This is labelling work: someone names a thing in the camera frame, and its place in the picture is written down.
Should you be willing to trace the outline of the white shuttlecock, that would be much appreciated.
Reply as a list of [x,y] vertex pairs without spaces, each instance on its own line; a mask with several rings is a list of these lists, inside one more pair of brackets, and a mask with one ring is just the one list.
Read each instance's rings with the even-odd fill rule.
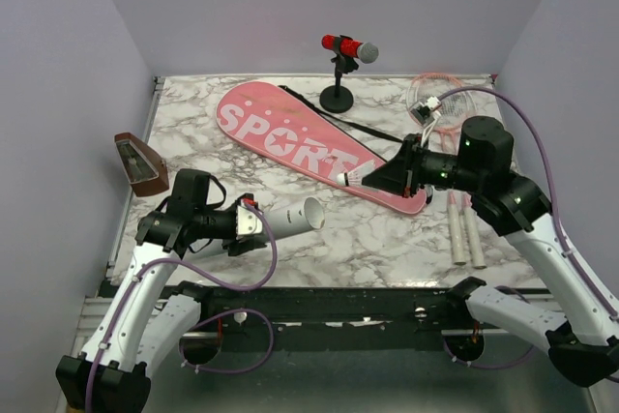
[[363,178],[371,174],[374,169],[373,163],[363,163],[352,170],[339,173],[336,182],[342,187],[361,187],[363,185]]

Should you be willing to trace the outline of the white shuttlecock tube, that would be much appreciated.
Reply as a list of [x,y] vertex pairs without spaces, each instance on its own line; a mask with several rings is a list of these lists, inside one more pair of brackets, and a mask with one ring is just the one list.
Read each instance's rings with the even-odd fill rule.
[[[317,231],[325,223],[323,206],[313,197],[307,197],[286,207],[263,212],[262,215],[271,227],[276,241]],[[189,257],[202,259],[221,254],[238,256],[248,251],[266,248],[268,243],[266,231],[234,241],[215,239],[199,249],[190,248]]]

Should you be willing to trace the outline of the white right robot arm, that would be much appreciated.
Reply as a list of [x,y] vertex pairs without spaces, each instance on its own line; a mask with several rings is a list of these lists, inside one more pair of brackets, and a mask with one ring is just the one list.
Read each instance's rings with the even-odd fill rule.
[[496,119],[475,116],[460,130],[457,153],[432,152],[417,134],[361,183],[406,197],[418,188],[470,194],[477,216],[533,267],[560,310],[552,312],[505,295],[478,279],[453,287],[447,320],[464,328],[477,320],[544,351],[569,381],[590,387],[618,370],[614,298],[555,225],[551,202],[531,179],[511,168],[514,139]]

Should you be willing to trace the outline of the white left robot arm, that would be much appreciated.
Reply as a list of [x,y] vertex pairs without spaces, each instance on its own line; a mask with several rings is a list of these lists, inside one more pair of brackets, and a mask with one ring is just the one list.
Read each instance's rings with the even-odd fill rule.
[[246,192],[230,206],[209,203],[212,174],[183,168],[171,194],[143,217],[135,234],[130,265],[102,322],[81,352],[65,356],[55,375],[69,407],[84,412],[140,412],[151,392],[161,360],[189,328],[207,329],[213,305],[200,297],[178,295],[178,310],[154,317],[152,312],[174,271],[197,268],[186,261],[199,240],[227,245],[265,233],[274,235],[253,194]]

